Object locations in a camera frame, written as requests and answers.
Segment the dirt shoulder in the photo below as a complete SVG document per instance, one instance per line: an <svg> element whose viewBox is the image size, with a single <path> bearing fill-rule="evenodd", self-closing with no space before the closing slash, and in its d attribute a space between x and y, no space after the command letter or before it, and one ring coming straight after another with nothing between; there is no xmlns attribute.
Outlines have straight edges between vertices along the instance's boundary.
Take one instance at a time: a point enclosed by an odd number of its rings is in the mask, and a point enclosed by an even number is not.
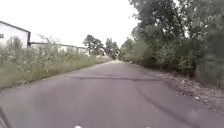
<svg viewBox="0 0 224 128"><path fill-rule="evenodd" d="M206 105L209 110L224 116L224 92L222 90L207 88L195 80L171 73L156 74L157 78L164 81L177 93L192 98Z"/></svg>

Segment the green vegetation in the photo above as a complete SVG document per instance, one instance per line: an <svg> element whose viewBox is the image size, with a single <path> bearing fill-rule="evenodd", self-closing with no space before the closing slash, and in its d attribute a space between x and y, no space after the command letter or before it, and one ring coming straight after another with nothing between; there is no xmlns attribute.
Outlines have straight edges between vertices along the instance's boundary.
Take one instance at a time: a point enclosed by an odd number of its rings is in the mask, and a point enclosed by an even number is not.
<svg viewBox="0 0 224 128"><path fill-rule="evenodd" d="M129 0L139 21L119 58L224 88L224 11L220 0Z"/></svg>
<svg viewBox="0 0 224 128"><path fill-rule="evenodd" d="M0 47L0 89L106 61L94 56L88 57L69 47L62 50L51 42L39 50L22 49L20 39L12 37L7 46Z"/></svg>
<svg viewBox="0 0 224 128"><path fill-rule="evenodd" d="M102 55L105 54L112 59L117 59L119 54L119 48L116 42L113 42L112 39L107 39L106 47L102 44L102 41L93 37L92 35L87 35L83 44L87 46L89 55Z"/></svg>

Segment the weeds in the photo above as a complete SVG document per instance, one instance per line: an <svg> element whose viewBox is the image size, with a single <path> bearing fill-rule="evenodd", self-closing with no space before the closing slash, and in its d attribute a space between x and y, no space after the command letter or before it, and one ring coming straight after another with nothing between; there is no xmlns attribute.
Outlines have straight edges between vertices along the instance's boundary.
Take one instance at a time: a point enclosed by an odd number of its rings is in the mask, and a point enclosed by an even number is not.
<svg viewBox="0 0 224 128"><path fill-rule="evenodd" d="M60 50L48 44L40 49L22 49L18 38L0 47L0 89L26 84L107 60L88 57L72 48Z"/></svg>

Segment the road surface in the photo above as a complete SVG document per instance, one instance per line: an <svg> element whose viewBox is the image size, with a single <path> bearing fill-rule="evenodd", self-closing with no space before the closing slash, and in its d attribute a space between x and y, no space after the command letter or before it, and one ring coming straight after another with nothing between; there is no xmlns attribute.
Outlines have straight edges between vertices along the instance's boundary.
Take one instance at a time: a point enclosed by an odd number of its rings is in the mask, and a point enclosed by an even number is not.
<svg viewBox="0 0 224 128"><path fill-rule="evenodd" d="M153 72L113 61L1 92L12 128L224 128Z"/></svg>

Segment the white sky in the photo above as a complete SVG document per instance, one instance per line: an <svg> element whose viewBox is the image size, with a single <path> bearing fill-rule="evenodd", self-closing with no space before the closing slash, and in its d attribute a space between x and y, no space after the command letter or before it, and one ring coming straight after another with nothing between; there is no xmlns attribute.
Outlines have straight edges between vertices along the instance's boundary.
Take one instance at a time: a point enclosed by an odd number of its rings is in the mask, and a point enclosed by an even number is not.
<svg viewBox="0 0 224 128"><path fill-rule="evenodd" d="M0 0L0 20L82 46L87 34L121 45L136 21L128 0Z"/></svg>

